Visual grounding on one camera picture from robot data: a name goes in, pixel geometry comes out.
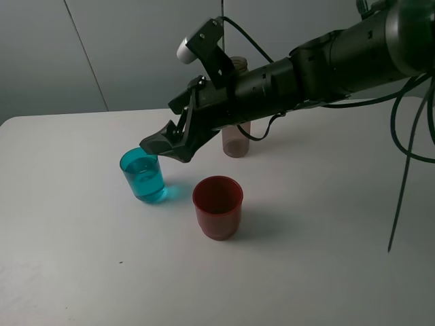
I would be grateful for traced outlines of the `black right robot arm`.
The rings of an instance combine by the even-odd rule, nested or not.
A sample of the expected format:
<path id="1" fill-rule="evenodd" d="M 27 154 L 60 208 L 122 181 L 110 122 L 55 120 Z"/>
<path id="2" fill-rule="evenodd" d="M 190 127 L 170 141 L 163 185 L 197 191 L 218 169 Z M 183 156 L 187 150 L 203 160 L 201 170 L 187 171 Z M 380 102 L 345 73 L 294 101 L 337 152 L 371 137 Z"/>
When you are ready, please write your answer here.
<path id="1" fill-rule="evenodd" d="M 193 79 L 169 107 L 179 116 L 144 138 L 148 154 L 183 163 L 221 129 L 289 111 L 320 107 L 349 95 L 430 72 L 434 68 L 434 2 L 358 2 L 362 20 L 293 49 L 281 60 L 239 73 L 219 46 L 224 19 L 208 19 L 177 53 L 199 60 Z"/>

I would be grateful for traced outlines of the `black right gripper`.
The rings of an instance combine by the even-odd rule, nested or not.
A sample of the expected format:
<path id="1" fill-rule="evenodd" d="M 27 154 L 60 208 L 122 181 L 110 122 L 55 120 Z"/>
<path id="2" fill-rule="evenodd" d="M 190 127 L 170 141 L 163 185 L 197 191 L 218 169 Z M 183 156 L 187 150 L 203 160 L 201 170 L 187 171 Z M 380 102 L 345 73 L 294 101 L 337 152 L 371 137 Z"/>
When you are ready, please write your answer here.
<path id="1" fill-rule="evenodd" d="M 241 76 L 238 69 L 231 66 L 217 76 L 222 85 L 217 87 L 200 75 L 169 102 L 179 120 L 176 123 L 170 120 L 161 130 L 140 141 L 139 146 L 146 154 L 189 163 L 218 134 L 216 130 L 245 122 L 241 101 L 236 97 L 236 84 Z"/>

